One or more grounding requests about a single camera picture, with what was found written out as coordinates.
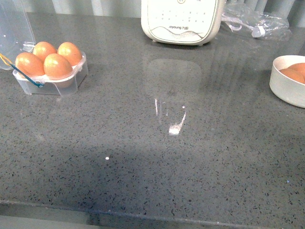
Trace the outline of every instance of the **bowl of eggs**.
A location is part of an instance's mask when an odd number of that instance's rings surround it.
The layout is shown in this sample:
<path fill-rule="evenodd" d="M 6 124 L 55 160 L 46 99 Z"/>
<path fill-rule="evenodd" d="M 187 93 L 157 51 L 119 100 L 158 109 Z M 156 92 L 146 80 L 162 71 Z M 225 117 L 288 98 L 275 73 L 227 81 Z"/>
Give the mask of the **bowl of eggs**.
<path fill-rule="evenodd" d="M 305 56 L 277 57 L 273 61 L 269 85 L 280 99 L 305 108 Z"/>
<path fill-rule="evenodd" d="M 57 50 L 48 42 L 39 42 L 32 53 L 20 53 L 15 66 L 34 82 L 43 84 L 37 87 L 14 70 L 13 75 L 26 94 L 67 96 L 78 90 L 88 74 L 85 53 L 71 42 L 62 43 Z"/>

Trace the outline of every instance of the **joyoung logo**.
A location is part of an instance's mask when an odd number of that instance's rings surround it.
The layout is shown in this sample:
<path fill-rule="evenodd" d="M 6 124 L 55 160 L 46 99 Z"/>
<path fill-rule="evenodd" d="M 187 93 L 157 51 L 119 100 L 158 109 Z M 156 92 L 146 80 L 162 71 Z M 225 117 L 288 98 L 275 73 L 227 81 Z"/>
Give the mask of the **joyoung logo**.
<path fill-rule="evenodd" d="M 189 27 L 185 27 L 185 26 L 170 26 L 170 29 L 188 30 Z"/>

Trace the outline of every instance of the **plastic lid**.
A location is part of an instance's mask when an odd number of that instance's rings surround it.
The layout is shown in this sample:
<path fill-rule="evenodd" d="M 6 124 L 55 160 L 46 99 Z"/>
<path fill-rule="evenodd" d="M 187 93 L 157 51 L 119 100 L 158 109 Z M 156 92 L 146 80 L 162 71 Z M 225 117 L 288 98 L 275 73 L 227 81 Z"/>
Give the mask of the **plastic lid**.
<path fill-rule="evenodd" d="M 35 38 L 21 0 L 0 1 L 0 53 L 13 63 L 21 52 L 31 52 Z M 0 60 L 0 68 L 9 70 Z"/>

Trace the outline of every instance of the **plastic container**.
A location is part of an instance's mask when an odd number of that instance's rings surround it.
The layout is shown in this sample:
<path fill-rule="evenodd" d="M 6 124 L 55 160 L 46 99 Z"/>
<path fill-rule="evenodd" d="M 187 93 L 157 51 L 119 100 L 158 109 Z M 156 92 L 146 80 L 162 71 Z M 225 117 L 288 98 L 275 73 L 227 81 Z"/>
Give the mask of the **plastic container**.
<path fill-rule="evenodd" d="M 0 1 L 0 53 L 12 62 L 21 52 L 31 52 L 35 38 L 21 0 Z M 0 68 L 9 70 L 0 60 Z"/>
<path fill-rule="evenodd" d="M 272 92 L 285 102 L 305 108 L 305 84 L 292 80 L 280 73 L 279 70 L 295 63 L 305 62 L 305 56 L 280 56 L 273 61 L 270 88 Z"/>
<path fill-rule="evenodd" d="M 13 71 L 13 75 L 26 94 L 57 94 L 61 96 L 67 96 L 77 92 L 78 86 L 87 74 L 88 66 L 84 52 L 82 52 L 82 60 L 76 66 L 73 66 L 73 71 L 69 75 L 66 75 L 64 79 L 50 80 L 47 75 L 31 77 L 33 81 L 43 83 L 43 87 L 35 86 L 16 70 Z"/>
<path fill-rule="evenodd" d="M 0 1 L 0 53 L 12 62 L 22 52 L 32 52 L 35 38 L 21 0 Z M 0 60 L 0 68 L 10 70 Z M 73 67 L 73 71 L 62 80 L 52 81 L 46 75 L 31 77 L 33 81 L 44 83 L 38 87 L 22 77 L 16 70 L 13 75 L 26 94 L 57 94 L 61 96 L 77 92 L 78 86 L 88 74 L 86 54 L 82 52 L 82 60 Z"/>

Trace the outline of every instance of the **white bowl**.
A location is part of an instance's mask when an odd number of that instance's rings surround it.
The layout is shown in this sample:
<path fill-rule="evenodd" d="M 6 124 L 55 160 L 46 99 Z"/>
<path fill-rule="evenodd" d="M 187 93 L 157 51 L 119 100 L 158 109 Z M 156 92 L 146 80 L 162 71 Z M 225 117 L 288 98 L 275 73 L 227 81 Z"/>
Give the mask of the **white bowl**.
<path fill-rule="evenodd" d="M 305 108 L 305 84 L 288 78 L 280 73 L 281 69 L 287 68 L 295 63 L 304 63 L 305 56 L 280 56 L 273 61 L 270 88 L 272 92 L 285 102 Z"/>

